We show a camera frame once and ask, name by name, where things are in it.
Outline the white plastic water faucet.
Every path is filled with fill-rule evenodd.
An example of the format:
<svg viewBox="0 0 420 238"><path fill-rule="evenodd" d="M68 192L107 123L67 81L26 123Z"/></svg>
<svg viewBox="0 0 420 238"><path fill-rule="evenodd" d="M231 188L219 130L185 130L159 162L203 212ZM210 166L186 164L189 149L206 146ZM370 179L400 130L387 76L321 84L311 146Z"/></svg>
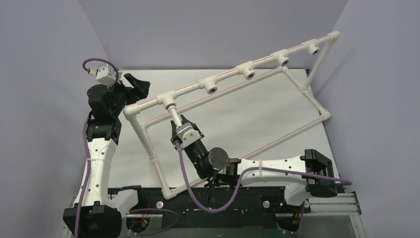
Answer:
<svg viewBox="0 0 420 238"><path fill-rule="evenodd" d="M175 128L179 128L182 126L183 122L181 120L181 117L179 116L177 109L176 109L176 105L175 104L169 104L167 106L167 111L170 113L174 124L175 124Z"/></svg>

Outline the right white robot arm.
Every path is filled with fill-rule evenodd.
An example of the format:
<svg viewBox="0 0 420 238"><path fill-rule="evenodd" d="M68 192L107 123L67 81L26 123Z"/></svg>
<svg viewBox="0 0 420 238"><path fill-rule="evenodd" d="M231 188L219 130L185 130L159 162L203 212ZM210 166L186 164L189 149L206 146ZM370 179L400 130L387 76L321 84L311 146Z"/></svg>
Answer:
<svg viewBox="0 0 420 238"><path fill-rule="evenodd" d="M188 192L194 203L206 212L216 213L227 209L236 200L244 185L260 182L278 182L285 188L279 197L279 207L286 212L303 204L309 197L335 197L340 179L334 174L333 162L314 149L304 150L302 155L277 160L251 160L253 155L264 151L267 144L242 158L229 158L227 152L215 147L208 150L202 142L203 135L197 126L186 118L183 125L173 129L171 142L179 154L184 184L171 191L173 196ZM187 155L196 169L199 179L212 189L219 186L233 188L226 204L209 208L193 194L193 182L188 180L183 156Z"/></svg>

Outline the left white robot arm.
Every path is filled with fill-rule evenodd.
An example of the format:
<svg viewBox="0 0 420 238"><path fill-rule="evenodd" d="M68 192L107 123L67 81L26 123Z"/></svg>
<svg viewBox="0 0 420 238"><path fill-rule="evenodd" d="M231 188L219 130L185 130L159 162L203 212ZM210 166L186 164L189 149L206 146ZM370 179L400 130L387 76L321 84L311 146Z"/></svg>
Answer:
<svg viewBox="0 0 420 238"><path fill-rule="evenodd" d="M140 186L123 188L114 198L108 196L112 159L122 128L119 115L125 106L147 98L151 85L129 73L124 77L130 86L117 81L87 91L91 111L83 127L85 171L75 204L63 212L63 221L76 238L117 238L129 210L140 213L147 205Z"/></svg>

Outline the white PVC pipe frame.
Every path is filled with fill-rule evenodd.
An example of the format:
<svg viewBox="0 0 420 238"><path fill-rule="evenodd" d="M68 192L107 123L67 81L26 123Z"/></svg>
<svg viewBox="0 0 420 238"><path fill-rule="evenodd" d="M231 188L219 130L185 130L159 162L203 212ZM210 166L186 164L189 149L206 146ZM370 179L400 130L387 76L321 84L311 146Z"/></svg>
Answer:
<svg viewBox="0 0 420 238"><path fill-rule="evenodd" d="M164 199L174 198L171 191L184 184L171 143L169 104L196 124L208 150L221 147L229 156L242 158L270 144L251 160L298 156L295 150L279 157L275 153L296 145L298 139L326 138L323 124L331 114L315 98L310 83L339 37L334 31L224 72L192 70L199 76L196 81L187 77L187 71L176 70L174 82L163 82L163 92L153 91L148 99L125 107L126 123L139 138ZM203 187L206 182L197 182L199 175L188 157L184 162L193 187Z"/></svg>

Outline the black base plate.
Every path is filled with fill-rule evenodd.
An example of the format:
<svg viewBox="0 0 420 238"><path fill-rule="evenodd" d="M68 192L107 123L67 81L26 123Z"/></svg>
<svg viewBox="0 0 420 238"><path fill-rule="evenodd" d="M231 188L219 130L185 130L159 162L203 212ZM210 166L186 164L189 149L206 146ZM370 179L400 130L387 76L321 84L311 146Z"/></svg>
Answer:
<svg viewBox="0 0 420 238"><path fill-rule="evenodd" d="M126 186L108 189L115 199L118 192L134 190L139 202L126 215L126 226L142 232L156 225L158 228L242 228L282 227L295 231L302 215L311 211L307 201L302 205L286 203L285 187L241 187L229 206L220 212L215 209L228 203L233 190L226 188L193 188L193 194L205 209L193 201L187 191L169 200L164 199L159 188Z"/></svg>

